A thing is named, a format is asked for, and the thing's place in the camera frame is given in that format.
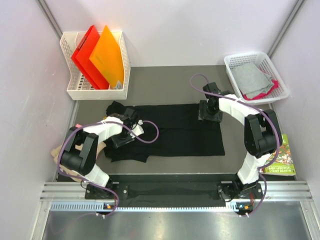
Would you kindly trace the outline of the black t-shirt with flower print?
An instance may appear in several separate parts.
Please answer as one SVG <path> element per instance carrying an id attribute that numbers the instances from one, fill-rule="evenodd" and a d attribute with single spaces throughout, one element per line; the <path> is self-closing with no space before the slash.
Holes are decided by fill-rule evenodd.
<path id="1" fill-rule="evenodd" d="M 141 120 L 143 143 L 134 140 L 114 148 L 108 139 L 104 154 L 113 162 L 135 160 L 145 163 L 157 157 L 224 156 L 225 149 L 220 123 L 199 120 L 199 104 L 136 105 L 132 106 Z"/>

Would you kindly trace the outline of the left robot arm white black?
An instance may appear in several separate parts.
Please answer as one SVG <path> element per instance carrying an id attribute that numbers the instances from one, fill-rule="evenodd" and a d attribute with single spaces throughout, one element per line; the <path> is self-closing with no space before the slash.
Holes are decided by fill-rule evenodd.
<path id="1" fill-rule="evenodd" d="M 110 176 L 96 164 L 98 145 L 110 140 L 108 146 L 117 149 L 133 142 L 136 136 L 144 133 L 139 121 L 137 112 L 128 108 L 96 124 L 70 128 L 62 145 L 64 149 L 58 155 L 59 163 L 93 184 L 87 186 L 89 193 L 109 198 L 114 187 Z"/>

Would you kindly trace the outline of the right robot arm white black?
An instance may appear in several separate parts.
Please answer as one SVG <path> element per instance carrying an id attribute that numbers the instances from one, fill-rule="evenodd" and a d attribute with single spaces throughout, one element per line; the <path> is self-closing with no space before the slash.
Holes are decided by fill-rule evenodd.
<path id="1" fill-rule="evenodd" d="M 277 153 L 282 145 L 282 136 L 276 113 L 261 110 L 243 102 L 236 95 L 221 92 L 214 82 L 206 84 L 202 90 L 206 100 L 199 103 L 199 118 L 220 123 L 223 113 L 228 114 L 244 127 L 246 156 L 240 170 L 232 180 L 233 195 L 245 198 L 256 188 L 259 173 L 266 161 Z"/>

